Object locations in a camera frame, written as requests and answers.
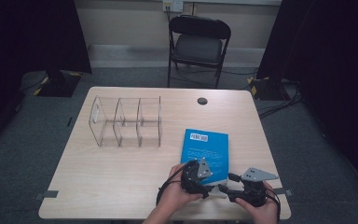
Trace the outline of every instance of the wall socket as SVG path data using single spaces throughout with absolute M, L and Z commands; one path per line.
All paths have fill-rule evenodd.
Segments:
M 183 0 L 162 0 L 162 11 L 183 12 Z

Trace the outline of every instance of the chair backrest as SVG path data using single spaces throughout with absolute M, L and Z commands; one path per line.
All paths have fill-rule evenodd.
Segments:
M 180 15 L 171 19 L 170 32 L 184 35 L 198 35 L 229 40 L 231 29 L 220 20 L 190 15 Z

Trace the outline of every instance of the light wood surface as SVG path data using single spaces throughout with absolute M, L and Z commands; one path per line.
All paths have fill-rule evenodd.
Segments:
M 98 147 L 89 126 L 96 95 L 113 98 L 161 97 L 160 147 Z M 199 105 L 198 98 L 208 100 Z M 45 198 L 42 218 L 145 219 L 155 207 L 158 188 L 179 163 L 185 129 L 228 133 L 229 171 L 242 175 L 249 167 L 278 174 L 255 104 L 248 91 L 94 87 L 89 90 Z M 281 181 L 269 181 L 280 188 Z M 228 181 L 231 189 L 241 184 Z M 291 216 L 286 197 L 281 219 Z M 188 204 L 172 219 L 247 220 L 228 199 L 210 196 Z

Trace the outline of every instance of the black chair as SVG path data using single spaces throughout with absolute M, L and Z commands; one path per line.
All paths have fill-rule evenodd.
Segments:
M 217 89 L 231 30 L 220 20 L 180 15 L 170 20 L 170 58 L 168 87 L 171 81 L 171 65 L 178 63 L 215 68 Z M 174 34 L 179 34 L 174 41 Z

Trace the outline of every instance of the human hand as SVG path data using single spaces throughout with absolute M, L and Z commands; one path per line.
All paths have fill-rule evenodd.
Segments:
M 264 186 L 266 189 L 273 190 L 272 186 L 267 182 L 264 182 Z M 267 190 L 267 194 L 275 197 L 269 190 Z M 235 202 L 251 214 L 255 224 L 276 224 L 278 222 L 278 205 L 270 198 L 267 198 L 266 204 L 261 207 L 253 207 L 241 198 L 236 198 Z
M 172 176 L 175 172 L 182 168 L 182 166 L 184 165 L 177 164 L 173 166 L 169 176 Z M 164 190 L 158 203 L 158 206 L 164 206 L 165 208 L 169 208 L 170 211 L 172 211 L 173 213 L 181 209 L 183 206 L 185 206 L 185 204 L 202 198 L 202 194 L 189 194 L 182 189 L 180 183 L 181 176 L 182 172 L 179 172 L 171 180 L 171 184 L 168 185 L 168 187 Z

